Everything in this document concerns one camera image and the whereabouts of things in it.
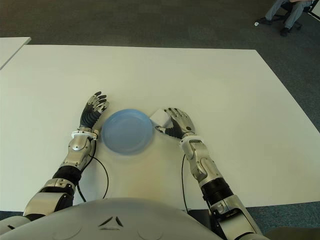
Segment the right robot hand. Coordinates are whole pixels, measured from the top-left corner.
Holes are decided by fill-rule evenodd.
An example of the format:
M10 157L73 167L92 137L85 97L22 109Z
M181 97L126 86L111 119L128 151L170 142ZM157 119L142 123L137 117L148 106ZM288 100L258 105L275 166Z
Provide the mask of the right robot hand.
M182 111L179 108L172 107L164 109L164 112L169 115L172 126L156 126L155 129L158 132L177 139L183 139L186 136L196 134L194 124L186 112Z

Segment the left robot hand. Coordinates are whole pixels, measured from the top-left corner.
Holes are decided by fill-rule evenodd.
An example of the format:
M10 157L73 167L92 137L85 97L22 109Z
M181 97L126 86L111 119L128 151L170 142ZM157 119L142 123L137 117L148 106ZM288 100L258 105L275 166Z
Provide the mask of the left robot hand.
M86 102L80 116L79 127L92 129L100 116L109 107L107 95L101 91L94 93Z

